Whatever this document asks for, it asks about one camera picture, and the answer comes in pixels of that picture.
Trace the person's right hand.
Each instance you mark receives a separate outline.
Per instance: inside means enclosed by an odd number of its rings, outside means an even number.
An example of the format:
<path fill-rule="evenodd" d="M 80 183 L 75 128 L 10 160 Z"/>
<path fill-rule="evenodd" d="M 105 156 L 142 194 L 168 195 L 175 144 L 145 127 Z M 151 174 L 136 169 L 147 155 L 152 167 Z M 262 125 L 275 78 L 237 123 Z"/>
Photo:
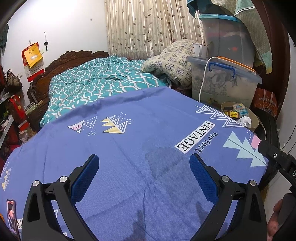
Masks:
<path fill-rule="evenodd" d="M 279 200 L 273 208 L 273 214 L 267 224 L 267 240 L 272 241 L 273 236 L 278 230 L 278 214 L 281 210 L 283 199 Z"/>

